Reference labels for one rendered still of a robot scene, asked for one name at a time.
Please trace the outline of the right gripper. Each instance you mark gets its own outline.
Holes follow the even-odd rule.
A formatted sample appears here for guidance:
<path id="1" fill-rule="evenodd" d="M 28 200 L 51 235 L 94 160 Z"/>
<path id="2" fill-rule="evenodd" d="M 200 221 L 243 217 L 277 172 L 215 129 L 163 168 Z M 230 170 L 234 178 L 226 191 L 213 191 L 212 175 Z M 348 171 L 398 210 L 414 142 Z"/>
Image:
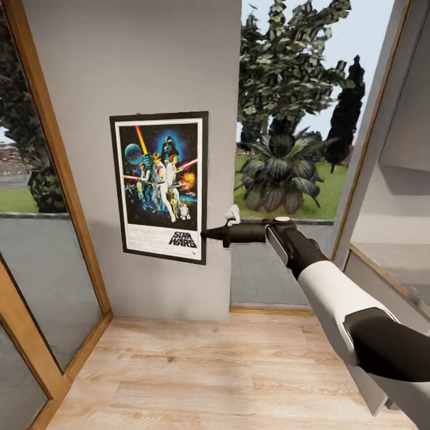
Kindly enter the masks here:
<path id="1" fill-rule="evenodd" d="M 251 222 L 233 224 L 226 223 L 221 229 L 200 232 L 200 236 L 223 241 L 223 247 L 229 248 L 231 243 L 252 243 Z"/>

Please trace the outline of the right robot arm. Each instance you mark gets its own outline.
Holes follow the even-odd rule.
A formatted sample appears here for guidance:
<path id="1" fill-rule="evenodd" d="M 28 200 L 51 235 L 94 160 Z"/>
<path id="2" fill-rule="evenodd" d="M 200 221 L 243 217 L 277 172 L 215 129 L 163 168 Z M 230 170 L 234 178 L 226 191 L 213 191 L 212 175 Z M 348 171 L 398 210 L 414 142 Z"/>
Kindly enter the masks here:
<path id="1" fill-rule="evenodd" d="M 200 236 L 223 241 L 224 248 L 268 239 L 292 270 L 336 354 L 366 371 L 420 430 L 430 430 L 430 336 L 399 323 L 335 267 L 290 217 L 241 223 L 238 212 L 230 206 L 226 225 Z"/>

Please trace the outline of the poster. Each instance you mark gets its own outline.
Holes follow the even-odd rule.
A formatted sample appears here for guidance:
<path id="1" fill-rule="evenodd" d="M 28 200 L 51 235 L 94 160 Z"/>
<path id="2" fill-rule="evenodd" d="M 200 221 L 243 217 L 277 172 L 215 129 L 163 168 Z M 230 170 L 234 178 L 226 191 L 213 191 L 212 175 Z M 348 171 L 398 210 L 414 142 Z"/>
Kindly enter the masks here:
<path id="1" fill-rule="evenodd" d="M 126 254 L 206 265 L 208 111 L 109 117 Z"/>

